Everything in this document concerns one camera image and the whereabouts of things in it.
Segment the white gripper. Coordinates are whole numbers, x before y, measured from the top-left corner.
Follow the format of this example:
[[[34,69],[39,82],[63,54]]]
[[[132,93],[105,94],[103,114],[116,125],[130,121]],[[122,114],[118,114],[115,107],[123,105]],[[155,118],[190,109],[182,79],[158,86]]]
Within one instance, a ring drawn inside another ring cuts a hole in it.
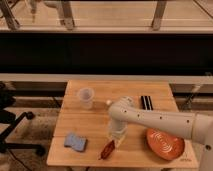
[[[127,123],[119,120],[111,119],[109,121],[109,136],[116,140],[115,147],[119,147],[125,139]]]

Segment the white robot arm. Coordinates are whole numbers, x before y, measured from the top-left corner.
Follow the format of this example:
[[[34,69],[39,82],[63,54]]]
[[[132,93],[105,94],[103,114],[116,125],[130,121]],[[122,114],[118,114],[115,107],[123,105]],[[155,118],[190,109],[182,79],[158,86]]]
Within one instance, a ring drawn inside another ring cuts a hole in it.
[[[213,117],[186,112],[142,110],[134,106],[133,99],[125,96],[107,101],[109,132],[113,139],[120,139],[128,123],[140,124],[174,136],[204,145],[199,171],[213,169]]]

